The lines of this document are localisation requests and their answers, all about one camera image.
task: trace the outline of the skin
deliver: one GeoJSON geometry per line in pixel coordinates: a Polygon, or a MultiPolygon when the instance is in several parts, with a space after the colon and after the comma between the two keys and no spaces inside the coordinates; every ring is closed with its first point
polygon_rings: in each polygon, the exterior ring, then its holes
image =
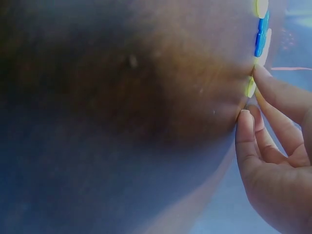
{"type": "Polygon", "coordinates": [[[253,76],[260,109],[287,156],[272,140],[256,106],[240,113],[236,154],[248,199],[281,233],[311,233],[312,94],[278,81],[259,65],[253,76]]]}

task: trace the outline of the blurry background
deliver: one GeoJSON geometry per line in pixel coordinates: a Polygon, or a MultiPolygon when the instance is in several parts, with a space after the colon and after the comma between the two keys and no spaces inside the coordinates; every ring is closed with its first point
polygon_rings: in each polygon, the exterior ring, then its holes
{"type": "MultiPolygon", "coordinates": [[[[311,0],[288,0],[282,34],[272,74],[283,81],[312,92],[312,71],[297,70],[300,67],[312,68],[311,0]]],[[[268,124],[267,126],[278,143],[271,128],[268,124]]],[[[232,162],[206,211],[190,232],[190,234],[278,233],[263,221],[249,204],[236,159],[232,162]]]]}

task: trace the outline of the fingernail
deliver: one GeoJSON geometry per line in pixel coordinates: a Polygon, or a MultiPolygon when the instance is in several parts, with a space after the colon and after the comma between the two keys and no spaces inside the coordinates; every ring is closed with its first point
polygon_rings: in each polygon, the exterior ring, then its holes
{"type": "Polygon", "coordinates": [[[264,67],[259,64],[254,66],[253,77],[261,77],[261,78],[273,78],[271,73],[264,67]]]}
{"type": "Polygon", "coordinates": [[[246,110],[246,109],[241,110],[240,112],[241,112],[241,113],[249,113],[249,114],[250,114],[250,111],[249,111],[249,110],[246,110]]]}
{"type": "Polygon", "coordinates": [[[242,110],[237,125],[236,140],[240,142],[254,139],[254,117],[249,110],[242,110]]]}

